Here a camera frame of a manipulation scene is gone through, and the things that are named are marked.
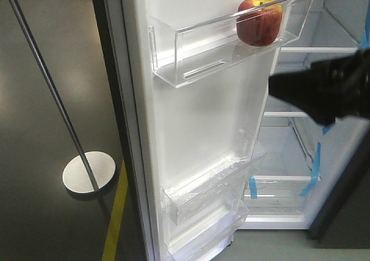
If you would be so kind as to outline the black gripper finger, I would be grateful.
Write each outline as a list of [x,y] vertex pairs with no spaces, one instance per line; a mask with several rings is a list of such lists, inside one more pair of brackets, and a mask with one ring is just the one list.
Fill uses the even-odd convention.
[[316,123],[329,126],[335,122],[334,84],[331,72],[337,61],[311,63],[309,69],[276,73],[268,79],[269,95],[296,106]]

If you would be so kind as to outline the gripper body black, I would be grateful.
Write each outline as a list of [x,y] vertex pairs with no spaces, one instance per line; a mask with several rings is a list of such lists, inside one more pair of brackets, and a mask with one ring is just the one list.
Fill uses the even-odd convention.
[[369,119],[369,49],[346,57],[321,60],[314,72],[317,119],[357,116]]

